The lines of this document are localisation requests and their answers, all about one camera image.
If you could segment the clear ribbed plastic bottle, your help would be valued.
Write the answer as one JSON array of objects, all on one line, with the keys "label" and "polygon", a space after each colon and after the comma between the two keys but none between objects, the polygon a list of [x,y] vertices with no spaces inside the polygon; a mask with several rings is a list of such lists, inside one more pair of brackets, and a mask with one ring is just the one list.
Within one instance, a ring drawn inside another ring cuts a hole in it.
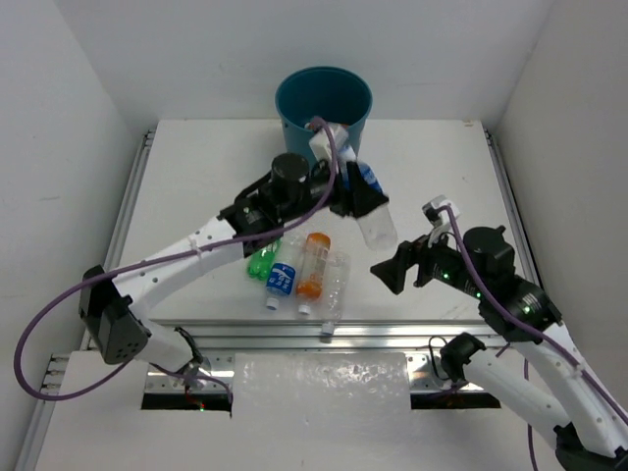
[{"label": "clear ribbed plastic bottle", "polygon": [[342,318],[343,302],[350,275],[351,260],[341,251],[331,252],[324,275],[323,294],[320,311],[321,335],[330,338]]}]

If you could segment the orange label plastic bottle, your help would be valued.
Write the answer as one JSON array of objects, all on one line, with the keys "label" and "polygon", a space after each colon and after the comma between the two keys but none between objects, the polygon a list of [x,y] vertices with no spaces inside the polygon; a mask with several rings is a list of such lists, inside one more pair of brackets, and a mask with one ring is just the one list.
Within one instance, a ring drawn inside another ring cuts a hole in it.
[{"label": "orange label plastic bottle", "polygon": [[323,233],[311,233],[306,239],[303,265],[296,285],[297,310],[301,315],[311,314],[322,295],[330,246],[331,239]]}]

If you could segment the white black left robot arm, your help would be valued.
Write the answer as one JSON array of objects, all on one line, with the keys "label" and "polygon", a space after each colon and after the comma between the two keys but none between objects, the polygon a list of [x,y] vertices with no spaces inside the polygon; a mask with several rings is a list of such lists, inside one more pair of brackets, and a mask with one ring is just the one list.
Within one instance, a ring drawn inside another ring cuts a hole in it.
[{"label": "white black left robot arm", "polygon": [[101,358],[107,365],[141,360],[178,375],[197,369],[203,359],[192,335],[150,320],[150,311],[210,272],[279,239],[290,223],[321,209],[355,217],[364,187],[355,162],[309,165],[299,154],[283,153],[191,234],[128,267],[89,269],[80,288],[79,316]]}]

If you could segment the blue label clear bottle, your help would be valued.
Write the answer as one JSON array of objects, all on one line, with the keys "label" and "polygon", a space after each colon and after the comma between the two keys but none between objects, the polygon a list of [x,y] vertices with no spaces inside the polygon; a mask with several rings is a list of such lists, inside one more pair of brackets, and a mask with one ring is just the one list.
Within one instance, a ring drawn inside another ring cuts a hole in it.
[{"label": "blue label clear bottle", "polygon": [[[371,167],[360,161],[353,147],[350,144],[346,144],[339,151],[339,162],[346,167],[347,173],[349,161],[357,161],[364,180],[373,188],[384,193]],[[390,214],[389,203],[377,208],[369,215],[355,220],[369,249],[383,251],[396,246],[397,233]]]}]

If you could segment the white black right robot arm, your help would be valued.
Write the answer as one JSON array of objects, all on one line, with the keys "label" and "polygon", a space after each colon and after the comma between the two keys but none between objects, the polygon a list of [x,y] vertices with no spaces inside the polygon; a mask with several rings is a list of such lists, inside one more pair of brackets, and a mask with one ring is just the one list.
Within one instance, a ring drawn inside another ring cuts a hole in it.
[{"label": "white black right robot arm", "polygon": [[461,232],[457,208],[443,196],[425,204],[423,213],[431,231],[402,242],[391,259],[372,266],[372,274],[399,294],[407,271],[417,267],[416,287],[439,281],[475,298],[487,326],[523,356],[525,368],[534,368],[549,391],[510,374],[469,333],[440,350],[447,378],[480,386],[501,401],[552,447],[563,469],[626,469],[626,410],[589,370],[546,292],[516,274],[505,228]]}]

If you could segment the green plastic soda bottle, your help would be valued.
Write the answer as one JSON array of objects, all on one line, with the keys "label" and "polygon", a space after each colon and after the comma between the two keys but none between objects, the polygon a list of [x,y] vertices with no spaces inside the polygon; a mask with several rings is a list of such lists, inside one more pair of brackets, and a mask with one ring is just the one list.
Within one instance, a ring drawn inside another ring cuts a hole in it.
[{"label": "green plastic soda bottle", "polygon": [[270,275],[282,242],[278,239],[256,251],[248,261],[246,273],[250,279],[265,283]]}]

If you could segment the blue label water bottle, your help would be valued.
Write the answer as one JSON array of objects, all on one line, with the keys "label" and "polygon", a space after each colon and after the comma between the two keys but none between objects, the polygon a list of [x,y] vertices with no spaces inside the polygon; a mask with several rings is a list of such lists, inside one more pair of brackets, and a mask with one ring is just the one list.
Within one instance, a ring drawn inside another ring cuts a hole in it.
[{"label": "blue label water bottle", "polygon": [[281,301],[292,294],[303,263],[305,236],[285,235],[276,252],[266,281],[266,308],[277,310]]}]

